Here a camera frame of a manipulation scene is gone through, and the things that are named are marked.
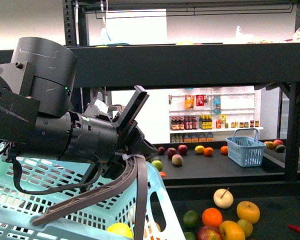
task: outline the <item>black cylindrical motor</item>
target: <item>black cylindrical motor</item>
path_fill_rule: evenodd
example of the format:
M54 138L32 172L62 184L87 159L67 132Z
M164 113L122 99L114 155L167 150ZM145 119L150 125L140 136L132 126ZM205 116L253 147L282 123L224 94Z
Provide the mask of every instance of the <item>black cylindrical motor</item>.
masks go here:
M40 100L39 112L57 118L69 110L77 57L66 47L40 37L22 37L11 63L28 61L35 66L30 96Z

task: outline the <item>light blue plastic basket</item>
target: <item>light blue plastic basket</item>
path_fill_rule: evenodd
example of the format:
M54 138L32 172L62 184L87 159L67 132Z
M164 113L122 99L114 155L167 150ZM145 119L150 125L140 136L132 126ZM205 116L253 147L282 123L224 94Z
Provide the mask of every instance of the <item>light blue plastic basket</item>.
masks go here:
M21 186L40 191L68 183L77 183L88 164L18 158L22 164ZM158 170L147 163L148 196L144 240L184 240L182 229ZM100 177L93 187L108 183ZM49 195L29 195L17 191L13 185L12 164L0 160L0 240L128 240L106 229L117 222L128 224L133 232L136 205L134 183L123 193L96 205L84 208L46 225L33 226L32 218L61 201L78 195L78 190L67 190ZM152 215L150 196L156 193L165 218L162 232Z
M238 131L255 130L254 138L236 136ZM259 141L259 131L256 128L237 129L232 137L225 139L228 145L228 157L241 167L256 167L262 165L266 144Z

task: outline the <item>apple stem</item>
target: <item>apple stem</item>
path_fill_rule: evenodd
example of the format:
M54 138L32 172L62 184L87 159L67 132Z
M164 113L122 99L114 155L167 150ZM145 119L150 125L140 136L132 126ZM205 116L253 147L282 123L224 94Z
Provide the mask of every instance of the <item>apple stem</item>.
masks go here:
M225 192L221 195L221 198L224 197L225 193L226 193L229 189L230 189L230 187L228 187L228 188L225 190Z

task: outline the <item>basket handle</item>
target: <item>basket handle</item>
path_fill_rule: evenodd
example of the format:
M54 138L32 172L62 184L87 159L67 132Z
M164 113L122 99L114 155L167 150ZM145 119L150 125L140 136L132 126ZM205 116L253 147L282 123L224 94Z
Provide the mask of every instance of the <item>basket handle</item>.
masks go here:
M238 131L242 131L242 130L255 130L253 140L254 140L254 141L257 140L257 141L259 142L259 131L258 131L258 129L256 129L256 128L254 128L254 127L252 127L252 128L243 128L243 129L237 129L237 130L235 130L234 133L233 133L232 139L231 139L232 142L235 142L235 140L236 140L236 133L237 133Z

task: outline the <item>yellow apple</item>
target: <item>yellow apple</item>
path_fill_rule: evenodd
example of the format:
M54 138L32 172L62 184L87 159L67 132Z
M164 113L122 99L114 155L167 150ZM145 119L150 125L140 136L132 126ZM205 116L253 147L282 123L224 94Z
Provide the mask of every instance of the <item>yellow apple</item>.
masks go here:
M236 207L236 213L239 219L248 220L255 224L260 218L260 210L257 205L251 201L242 201Z
M227 209L234 203L234 196L228 189L218 189L213 195L213 201L219 208Z
M226 220L219 226L222 240L246 240L243 229L235 221Z
M240 219L236 222L244 231L245 237L250 237L252 232L254 231L254 226L252 226L251 222L245 219Z

